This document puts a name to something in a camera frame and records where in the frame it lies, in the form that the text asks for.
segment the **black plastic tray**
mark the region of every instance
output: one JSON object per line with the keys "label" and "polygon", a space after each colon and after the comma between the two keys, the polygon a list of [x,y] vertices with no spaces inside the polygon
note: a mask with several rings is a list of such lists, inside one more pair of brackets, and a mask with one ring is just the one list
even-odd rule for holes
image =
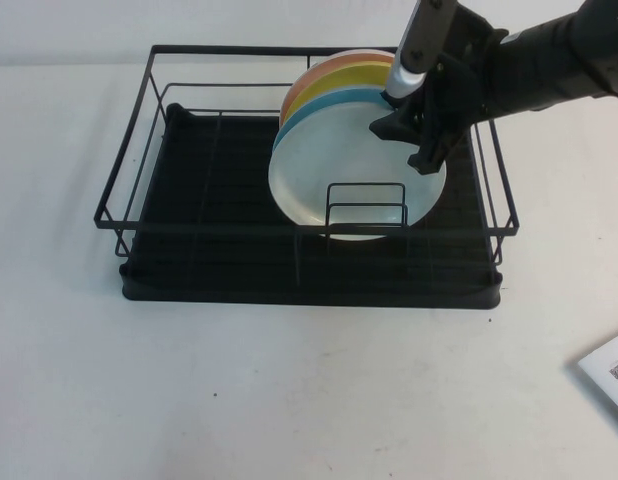
{"label": "black plastic tray", "polygon": [[[159,107],[166,129],[139,221],[113,220],[106,210],[107,189],[105,207],[99,206],[96,214],[98,226],[114,229],[123,246],[124,230],[137,231],[132,246],[124,246],[127,262],[120,267],[127,298],[474,309],[498,305],[501,243],[517,232],[517,218],[514,211],[504,228],[487,224],[468,138],[447,160],[442,197],[417,225],[385,228],[388,236],[380,240],[342,242],[328,236],[360,233],[362,227],[296,226],[276,206],[268,167],[277,116],[200,116],[177,104]],[[504,181],[508,189],[506,176]],[[494,249],[495,234],[499,241]]]}

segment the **plate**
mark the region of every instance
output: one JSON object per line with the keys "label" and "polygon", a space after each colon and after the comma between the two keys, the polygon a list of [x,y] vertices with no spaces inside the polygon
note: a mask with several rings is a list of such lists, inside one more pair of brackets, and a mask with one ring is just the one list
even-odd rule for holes
{"label": "plate", "polygon": [[353,87],[345,87],[338,90],[333,90],[331,92],[318,95],[310,102],[305,103],[296,113],[289,117],[289,119],[285,122],[285,124],[278,132],[276,140],[273,143],[273,149],[276,149],[276,146],[278,146],[280,141],[285,137],[285,135],[287,135],[287,133],[289,133],[289,131],[291,131],[293,127],[298,125],[298,123],[307,118],[309,115],[316,113],[323,108],[343,103],[367,102],[375,103],[380,106],[386,106],[388,109],[388,114],[390,110],[387,102],[385,102],[385,100],[380,95],[381,93],[381,87],[372,85],[357,85]]}
{"label": "plate", "polygon": [[282,108],[280,109],[280,126],[284,123],[283,120],[287,115],[287,110],[289,110],[289,107],[300,92],[320,77],[350,63],[387,62],[391,64],[393,63],[393,59],[393,53],[383,52],[382,50],[358,49],[345,50],[344,52],[336,53],[322,62],[317,63],[303,73],[287,92],[287,95],[282,102]]}
{"label": "plate", "polygon": [[[407,165],[415,145],[383,141],[369,124],[386,115],[373,103],[346,103],[303,119],[281,140],[269,165],[269,187],[280,209],[298,225],[325,225],[327,189],[332,183],[384,182],[405,185],[407,224],[413,225],[436,204],[447,170],[420,175]],[[401,203],[395,186],[334,187],[331,203]],[[330,224],[392,223],[402,220],[400,207],[334,207]],[[340,240],[371,240],[369,235],[334,235]]]}
{"label": "plate", "polygon": [[283,123],[305,103],[331,90],[353,85],[377,85],[384,87],[390,71],[390,63],[358,62],[327,73],[298,94],[284,115]]}

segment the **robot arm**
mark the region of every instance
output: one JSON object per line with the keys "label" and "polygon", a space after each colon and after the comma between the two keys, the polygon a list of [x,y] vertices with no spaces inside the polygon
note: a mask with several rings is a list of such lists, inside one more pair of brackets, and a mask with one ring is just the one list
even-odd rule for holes
{"label": "robot arm", "polygon": [[584,97],[618,98],[618,0],[509,35],[456,0],[419,0],[387,81],[383,140],[420,146],[426,175],[474,123]]}

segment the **dish rack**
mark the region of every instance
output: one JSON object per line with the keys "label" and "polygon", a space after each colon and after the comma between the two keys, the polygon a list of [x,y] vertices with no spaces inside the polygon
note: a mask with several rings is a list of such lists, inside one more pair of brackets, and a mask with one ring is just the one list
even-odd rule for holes
{"label": "dish rack", "polygon": [[[470,309],[499,304],[502,244],[517,234],[519,222],[493,122],[474,127],[447,159],[442,197],[413,227],[329,220],[298,226],[278,209],[268,166],[279,110],[266,107],[280,105],[312,62],[342,50],[151,49],[95,215],[98,228],[117,236],[125,297]],[[247,71],[259,81],[244,82]],[[196,81],[183,81],[192,75]],[[186,94],[176,98],[176,91]],[[490,178],[494,170],[498,182]],[[328,199],[327,218],[334,207]],[[404,200],[398,207],[406,209]],[[333,239],[347,234],[384,238]]]}

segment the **white table surface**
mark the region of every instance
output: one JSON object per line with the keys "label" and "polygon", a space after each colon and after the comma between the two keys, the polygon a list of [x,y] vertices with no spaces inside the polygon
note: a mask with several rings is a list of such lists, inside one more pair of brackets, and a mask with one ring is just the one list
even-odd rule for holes
{"label": "white table surface", "polygon": [[0,68],[0,479],[618,478],[574,367],[618,334],[618,102],[499,122],[494,311],[134,303],[92,217],[142,70]]}

